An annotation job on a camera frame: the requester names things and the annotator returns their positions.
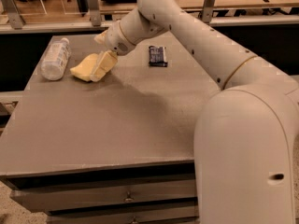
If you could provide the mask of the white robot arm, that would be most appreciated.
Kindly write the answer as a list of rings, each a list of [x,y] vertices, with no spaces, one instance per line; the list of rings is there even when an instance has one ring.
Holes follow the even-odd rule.
[[[126,55],[165,31],[221,89],[201,109],[194,131],[200,224],[295,224],[297,81],[174,0],[137,0],[96,40]]]

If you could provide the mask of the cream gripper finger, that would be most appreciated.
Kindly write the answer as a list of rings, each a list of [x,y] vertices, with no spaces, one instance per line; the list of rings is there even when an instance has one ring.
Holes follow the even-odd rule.
[[[97,35],[94,38],[94,41],[98,44],[105,45],[106,44],[106,36],[107,36],[107,31],[104,31],[101,34]]]
[[[90,74],[91,81],[98,82],[116,65],[117,62],[118,55],[116,52],[111,50],[101,51]]]

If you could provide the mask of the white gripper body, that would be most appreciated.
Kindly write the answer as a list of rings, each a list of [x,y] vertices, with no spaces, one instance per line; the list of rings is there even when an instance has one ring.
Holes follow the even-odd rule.
[[[108,29],[105,35],[105,44],[108,49],[116,52],[119,56],[124,56],[135,49],[123,34],[119,21],[115,21]]]

